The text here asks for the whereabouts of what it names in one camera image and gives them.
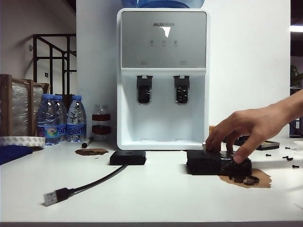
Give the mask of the person's bare right hand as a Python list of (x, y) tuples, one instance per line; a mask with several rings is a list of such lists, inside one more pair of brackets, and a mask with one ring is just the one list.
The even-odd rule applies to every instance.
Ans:
[(291, 118), (289, 108), (278, 104), (236, 111), (212, 129), (206, 140), (206, 149), (219, 151), (226, 138), (227, 150), (233, 151), (235, 140), (248, 135), (247, 141), (233, 155), (236, 163), (242, 163), (262, 142), (276, 136)]

